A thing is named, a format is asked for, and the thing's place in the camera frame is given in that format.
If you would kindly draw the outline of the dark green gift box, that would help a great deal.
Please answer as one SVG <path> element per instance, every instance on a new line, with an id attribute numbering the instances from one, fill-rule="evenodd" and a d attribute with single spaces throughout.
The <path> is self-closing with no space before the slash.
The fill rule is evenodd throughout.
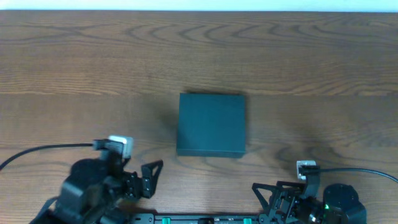
<path id="1" fill-rule="evenodd" d="M 243 157 L 246 153 L 245 97 L 180 94 L 176 152 L 179 156 Z"/>

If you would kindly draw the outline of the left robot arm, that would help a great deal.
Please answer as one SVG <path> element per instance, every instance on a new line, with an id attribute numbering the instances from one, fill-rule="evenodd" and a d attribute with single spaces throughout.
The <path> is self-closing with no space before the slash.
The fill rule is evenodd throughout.
<path id="1" fill-rule="evenodd" d="M 142 176 L 126 172 L 129 162 L 120 152 L 103 151 L 98 159 L 72 165 L 60 195 L 49 199 L 31 221 L 41 223 L 131 223 L 132 215 L 118 207 L 120 200 L 137 202 L 155 194 L 163 161 L 141 166 Z"/>

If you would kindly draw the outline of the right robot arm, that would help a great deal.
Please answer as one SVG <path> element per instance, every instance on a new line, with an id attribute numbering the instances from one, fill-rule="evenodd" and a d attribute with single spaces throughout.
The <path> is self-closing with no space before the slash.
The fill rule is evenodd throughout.
<path id="1" fill-rule="evenodd" d="M 263 212 L 259 223 L 366 224 L 367 211 L 355 189 L 346 184 L 331 184 L 319 201 L 320 177 L 309 174 L 305 183 L 278 181 L 275 185 L 252 185 Z"/>

